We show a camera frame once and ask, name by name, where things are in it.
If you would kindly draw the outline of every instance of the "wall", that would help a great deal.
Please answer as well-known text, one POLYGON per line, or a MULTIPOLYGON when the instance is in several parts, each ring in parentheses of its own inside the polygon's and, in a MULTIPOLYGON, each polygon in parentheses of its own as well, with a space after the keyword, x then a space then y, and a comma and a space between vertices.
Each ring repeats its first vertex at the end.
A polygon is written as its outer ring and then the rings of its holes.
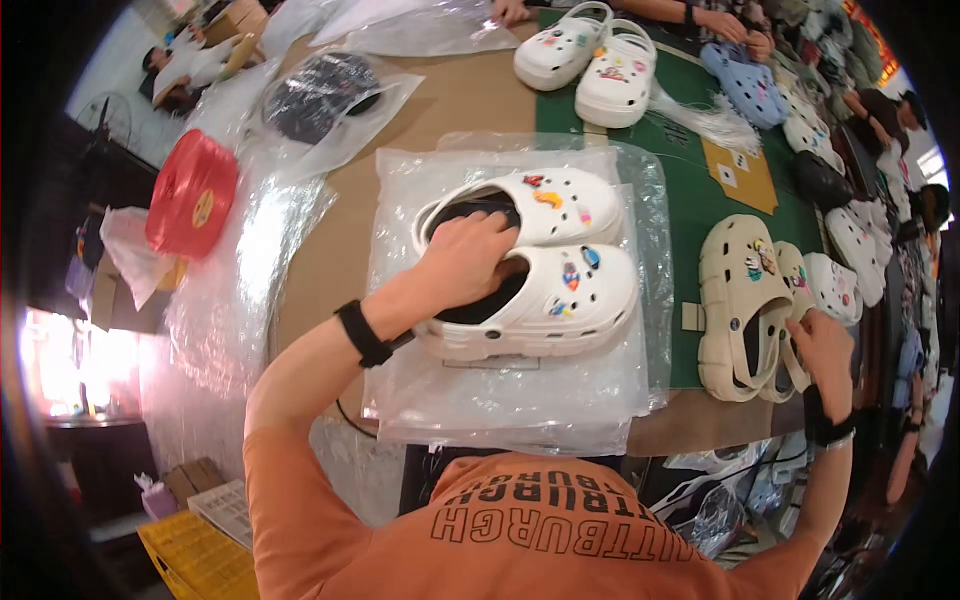
MULTIPOLYGON (((901 67, 880 91, 891 98, 899 98, 908 89, 913 89, 913 85, 910 83, 906 71, 901 67)), ((937 140, 934 139, 931 131, 919 130, 918 132, 907 132, 907 135, 910 137, 910 148, 904 155, 903 160, 906 162, 907 170, 910 173, 910 187, 916 189, 924 184, 924 174, 921 173, 917 160, 936 146, 937 140)))
POLYGON ((154 111, 137 89, 143 82, 144 55, 151 47, 162 45, 160 32, 172 27, 173 21, 160 3, 140 1, 127 7, 101 41, 65 107, 76 120, 96 96, 108 91, 124 96, 131 109, 129 150, 157 168, 173 149, 183 124, 166 112, 154 111))

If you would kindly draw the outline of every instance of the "white tassel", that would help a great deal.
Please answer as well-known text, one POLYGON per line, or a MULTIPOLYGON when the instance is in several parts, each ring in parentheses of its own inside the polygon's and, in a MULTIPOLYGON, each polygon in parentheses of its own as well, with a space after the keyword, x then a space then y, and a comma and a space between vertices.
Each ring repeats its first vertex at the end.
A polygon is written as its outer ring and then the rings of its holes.
POLYGON ((654 80, 650 110, 680 123, 717 146, 755 154, 760 149, 760 136, 754 127, 733 108, 724 94, 714 94, 715 108, 698 109, 680 104, 654 80))

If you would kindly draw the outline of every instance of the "orange t-shirt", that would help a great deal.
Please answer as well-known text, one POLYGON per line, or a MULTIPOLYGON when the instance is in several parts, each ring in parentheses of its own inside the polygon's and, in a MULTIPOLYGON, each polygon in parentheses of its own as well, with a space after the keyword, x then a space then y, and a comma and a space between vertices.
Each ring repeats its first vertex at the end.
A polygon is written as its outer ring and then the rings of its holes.
POLYGON ((727 572, 573 458, 461 458, 430 504, 380 529, 284 427, 244 443, 263 600, 300 598, 796 598, 820 555, 795 537, 727 572))

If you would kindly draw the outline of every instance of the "black cable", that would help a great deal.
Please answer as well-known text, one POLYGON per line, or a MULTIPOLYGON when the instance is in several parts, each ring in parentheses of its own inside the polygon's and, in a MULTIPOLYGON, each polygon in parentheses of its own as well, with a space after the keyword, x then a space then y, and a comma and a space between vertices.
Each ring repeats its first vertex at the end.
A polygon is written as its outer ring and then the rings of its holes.
POLYGON ((364 428, 361 427, 360 425, 358 425, 358 424, 356 424, 355 422, 353 422, 352 420, 350 420, 350 417, 348 417, 348 416, 347 416, 347 413, 344 412, 344 407, 340 405, 340 398, 337 398, 337 409, 340 411, 340 416, 344 418, 344 420, 347 422, 347 424, 349 424, 350 427, 353 427, 354 429, 356 429, 357 431, 359 431, 359 432, 362 433, 363 435, 367 436, 368 438, 372 438, 372 439, 376 440, 376 435, 375 435, 375 434, 367 431, 366 429, 364 429, 364 428))
MULTIPOLYGON (((753 463, 752 465, 748 465, 748 466, 746 466, 746 467, 744 467, 744 468, 742 468, 742 469, 740 469, 740 470, 735 470, 733 473, 728 473, 728 474, 724 475, 723 477, 721 477, 720 479, 711 479, 710 481, 718 481, 718 482, 719 482, 719 481, 723 481, 724 479, 730 479, 730 478, 733 477, 734 475, 739 475, 739 474, 742 473, 743 471, 745 471, 745 470, 750 470, 751 468, 754 468, 754 467, 762 467, 762 466, 764 466, 764 465, 773 465, 774 463, 789 463, 790 461, 795 461, 795 460, 797 460, 798 458, 800 458, 801 456, 804 456, 805 454, 806 454, 806 449, 804 449, 804 451, 801 452, 800 454, 797 454, 796 456, 791 456, 791 457, 789 457, 789 458, 778 458, 778 459, 773 460, 773 461, 760 461, 759 463, 753 463)), ((687 495, 682 495, 682 496, 680 496, 679 498, 677 498, 676 500, 673 500, 672 502, 667 502, 667 503, 664 504, 663 506, 659 507, 659 508, 657 509, 657 512, 659 513, 660 511, 662 511, 663 509, 665 509, 665 508, 668 507, 668 506, 673 506, 674 504, 676 504, 676 503, 678 503, 678 502, 680 502, 680 501, 682 501, 682 500, 686 500, 687 498, 689 498, 691 495, 695 494, 696 492, 697 492, 697 491, 694 490, 693 492, 688 493, 687 495)))

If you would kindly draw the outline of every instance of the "person's right hand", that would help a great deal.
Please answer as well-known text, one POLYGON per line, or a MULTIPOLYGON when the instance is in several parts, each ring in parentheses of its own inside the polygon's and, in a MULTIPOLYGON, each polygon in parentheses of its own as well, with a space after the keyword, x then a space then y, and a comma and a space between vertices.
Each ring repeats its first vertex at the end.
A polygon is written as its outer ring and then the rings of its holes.
POLYGON ((442 223, 411 270, 420 300, 431 316, 495 292, 504 278, 525 271, 522 258, 503 260, 519 228, 507 228, 502 212, 477 211, 442 223))
POLYGON ((850 333, 816 308, 806 311, 799 323, 787 319, 786 328, 797 343, 804 369, 813 375, 820 388, 824 414, 835 425, 843 422, 852 410, 853 338, 850 333))
POLYGON ((879 121, 877 121, 875 117, 871 117, 870 124, 874 128, 876 139, 880 140, 880 143, 883 144, 884 148, 890 148, 890 133, 887 133, 887 131, 883 129, 883 126, 880 125, 879 121))
POLYGON ((523 6, 523 0, 493 0, 490 17, 494 23, 510 27, 530 18, 530 10, 523 6))
POLYGON ((729 12, 698 10, 694 11, 693 21, 733 43, 739 44, 747 39, 747 28, 729 12))

